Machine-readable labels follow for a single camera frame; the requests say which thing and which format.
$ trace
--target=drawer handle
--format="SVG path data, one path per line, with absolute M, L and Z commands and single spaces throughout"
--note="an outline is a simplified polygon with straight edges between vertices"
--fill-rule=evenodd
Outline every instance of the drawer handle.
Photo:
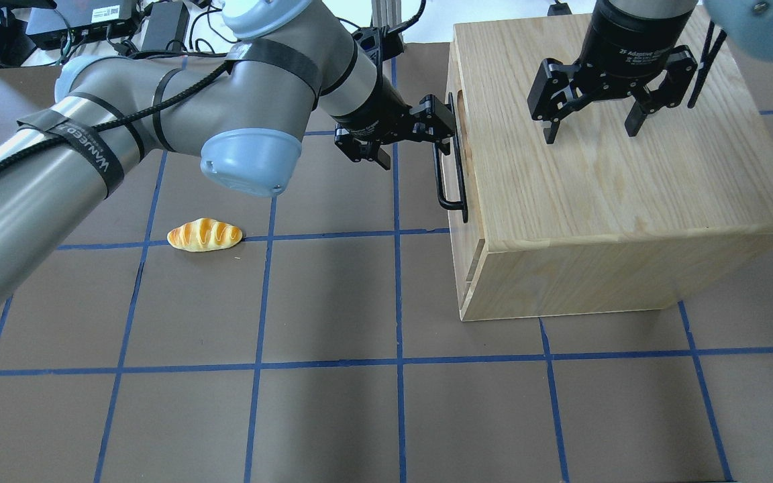
M 448 100 L 446 105 L 452 113 L 455 113 L 455 104 L 453 102 L 452 93 L 448 94 Z M 455 129 L 455 134 L 452 137 L 452 148 L 455 152 L 455 174 L 458 177 L 458 193 L 459 201 L 449 201 L 446 198 L 445 189 L 443 189 L 443 168 L 441 165 L 441 150 L 445 154 L 449 154 L 449 146 L 445 144 L 433 143 L 433 157 L 435 157 L 435 178 L 437 180 L 437 201 L 440 205 L 449 211 L 461 210 L 461 218 L 464 223 L 467 223 L 467 193 L 464 190 L 464 167 L 461 165 L 461 141 L 459 140 L 459 129 Z

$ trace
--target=light blue object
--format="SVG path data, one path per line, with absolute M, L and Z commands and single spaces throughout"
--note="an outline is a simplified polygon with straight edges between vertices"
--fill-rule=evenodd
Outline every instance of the light blue object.
M 70 94 L 70 88 L 73 87 L 76 78 L 79 74 L 83 73 L 83 70 L 85 70 L 86 67 L 104 58 L 114 58 L 114 56 L 101 57 L 99 55 L 80 55 L 79 57 L 74 57 L 70 62 L 65 64 L 64 67 L 62 67 L 61 75 L 56 79 L 56 102 L 61 101 L 67 97 L 67 94 Z
M 222 132 L 202 147 L 202 173 L 230 189 L 263 198 L 288 187 L 303 144 L 287 132 L 250 127 Z
M 234 36 L 252 40 L 266 36 L 303 12 L 312 0 L 230 0 L 223 19 Z
M 705 0 L 716 24 L 749 55 L 773 62 L 773 0 Z

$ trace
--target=wooden drawer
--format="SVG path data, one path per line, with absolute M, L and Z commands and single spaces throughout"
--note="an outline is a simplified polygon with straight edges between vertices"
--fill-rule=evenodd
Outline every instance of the wooden drawer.
M 448 92 L 469 223 L 450 212 L 462 320 L 662 309 L 773 246 L 773 141 L 728 50 L 695 109 L 636 138 L 633 101 L 595 103 L 547 146 L 527 94 L 542 58 L 576 58 L 589 15 L 455 25 Z M 680 43 L 699 55 L 698 8 Z M 443 158 L 458 198 L 454 156 Z

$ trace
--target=bread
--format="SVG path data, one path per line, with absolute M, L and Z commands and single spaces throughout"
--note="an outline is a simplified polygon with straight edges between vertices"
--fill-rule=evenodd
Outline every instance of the bread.
M 211 218 L 199 218 L 173 229 L 166 239 L 178 250 L 209 252 L 237 245 L 243 239 L 243 230 Z

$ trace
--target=wooden box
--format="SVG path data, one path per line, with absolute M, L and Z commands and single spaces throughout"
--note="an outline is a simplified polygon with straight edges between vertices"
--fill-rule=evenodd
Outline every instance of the wooden box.
M 773 141 L 726 48 L 697 108 L 665 108 L 629 138 L 633 100 L 595 103 L 547 146 L 525 99 L 542 58 L 577 58 L 589 17 L 455 25 L 462 320 L 662 309 L 773 246 Z M 707 25 L 698 8 L 679 43 L 698 56 Z M 453 156 L 442 164 L 457 199 Z

